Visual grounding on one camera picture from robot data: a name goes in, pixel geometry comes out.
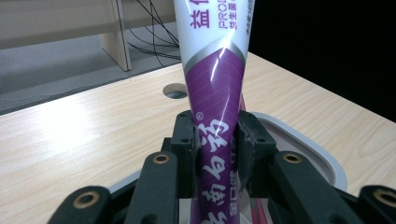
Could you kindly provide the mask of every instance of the table top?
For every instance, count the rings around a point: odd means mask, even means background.
[[[0,223],[45,223],[76,189],[111,187],[139,170],[172,136],[188,98],[181,64],[0,116]],[[347,192],[396,188],[396,123],[249,53],[247,111],[289,124],[328,150],[346,172]]]

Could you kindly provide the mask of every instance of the gray floor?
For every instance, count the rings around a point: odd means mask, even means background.
[[[165,27],[177,36],[175,23]],[[145,27],[131,31],[126,33],[129,43],[153,50],[152,33]],[[160,38],[155,37],[156,51],[179,57],[166,30],[156,26],[154,31]],[[131,46],[129,50],[132,70],[124,72],[102,49],[99,35],[0,49],[0,115],[180,63]]]

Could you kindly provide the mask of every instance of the silver stripe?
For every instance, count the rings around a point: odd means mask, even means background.
[[[194,56],[192,56],[184,66],[184,74],[187,75],[193,66],[219,49],[229,49],[241,60],[241,62],[244,64],[246,63],[246,59],[242,51],[233,42],[231,42],[231,40],[226,37],[222,37],[194,54]]]

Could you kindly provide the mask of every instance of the wooden table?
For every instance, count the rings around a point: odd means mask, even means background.
[[[172,135],[188,98],[181,64],[0,117],[0,223],[45,223],[63,199],[88,185],[111,187],[142,167]],[[247,111],[289,124],[327,149],[347,191],[396,188],[396,124],[265,61],[247,58]]]

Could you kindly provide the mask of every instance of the tube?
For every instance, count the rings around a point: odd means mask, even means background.
[[[187,92],[199,133],[190,224],[239,223],[233,140],[254,0],[175,0]]]

